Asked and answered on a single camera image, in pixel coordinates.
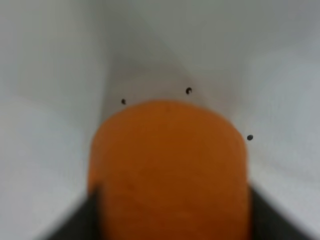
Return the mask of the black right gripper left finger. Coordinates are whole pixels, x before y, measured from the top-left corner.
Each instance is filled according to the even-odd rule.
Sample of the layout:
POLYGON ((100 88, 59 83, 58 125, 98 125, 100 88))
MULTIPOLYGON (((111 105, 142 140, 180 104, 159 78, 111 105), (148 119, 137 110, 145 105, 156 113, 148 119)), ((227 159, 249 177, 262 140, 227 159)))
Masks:
POLYGON ((104 240, 100 201, 101 187, 97 186, 63 224, 43 239, 104 240))

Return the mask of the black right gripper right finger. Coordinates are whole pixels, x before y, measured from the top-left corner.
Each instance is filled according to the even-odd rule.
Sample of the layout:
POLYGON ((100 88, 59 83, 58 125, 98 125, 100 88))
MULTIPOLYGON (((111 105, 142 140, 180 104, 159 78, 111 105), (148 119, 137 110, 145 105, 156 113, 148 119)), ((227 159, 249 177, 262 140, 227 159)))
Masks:
POLYGON ((311 236, 280 214, 254 187, 250 188, 253 240, 311 240, 311 236))

